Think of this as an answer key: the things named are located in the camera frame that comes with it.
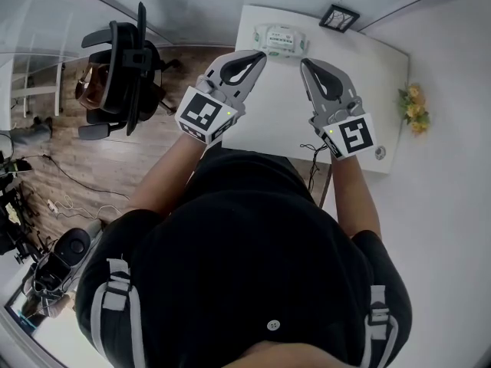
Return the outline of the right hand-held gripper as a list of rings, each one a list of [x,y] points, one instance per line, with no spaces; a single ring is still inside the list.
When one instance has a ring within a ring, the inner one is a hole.
[[[372,149],[375,146],[373,120],[364,111],[350,77],[333,64],[314,58],[303,58],[300,72],[315,110],[309,123],[332,156],[341,160]],[[328,112],[328,103],[347,105]]]

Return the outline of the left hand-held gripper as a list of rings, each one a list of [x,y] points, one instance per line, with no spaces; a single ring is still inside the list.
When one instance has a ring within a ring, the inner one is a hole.
[[[178,127],[192,138],[215,144],[245,114],[244,100],[261,75],[267,57],[256,50],[234,51],[212,62],[206,76],[188,87],[176,112]]]

